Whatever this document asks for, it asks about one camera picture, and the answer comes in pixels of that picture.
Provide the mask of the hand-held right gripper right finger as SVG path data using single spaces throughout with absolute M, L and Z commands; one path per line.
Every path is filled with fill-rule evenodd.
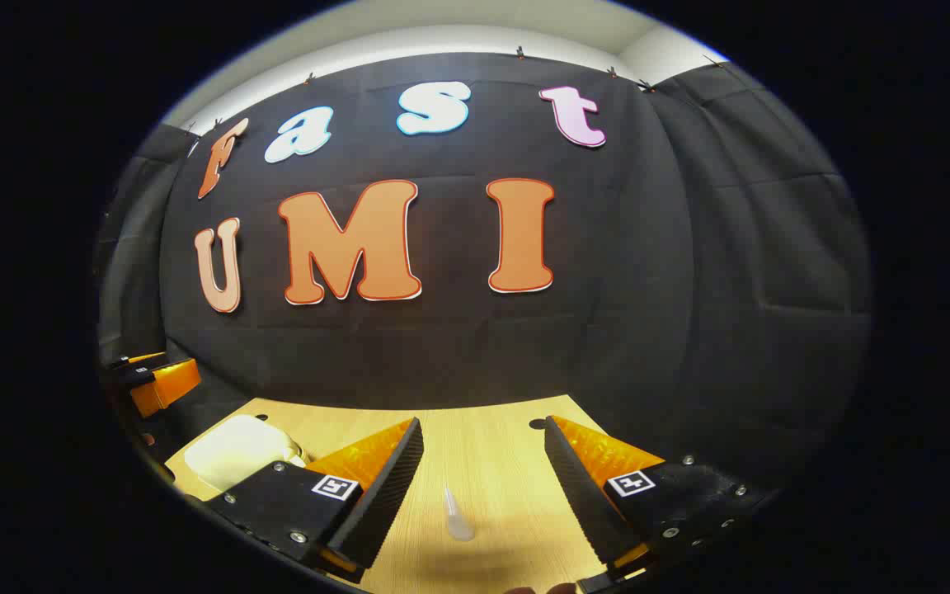
M 682 563 L 774 499 L 693 456 L 667 461 L 559 415 L 544 418 L 544 451 L 603 578 Z

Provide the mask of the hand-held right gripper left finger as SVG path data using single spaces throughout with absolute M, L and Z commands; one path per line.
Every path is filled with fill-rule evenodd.
M 301 467 L 269 461 L 207 502 L 223 521 L 310 570 L 361 582 L 425 451 L 417 417 Z

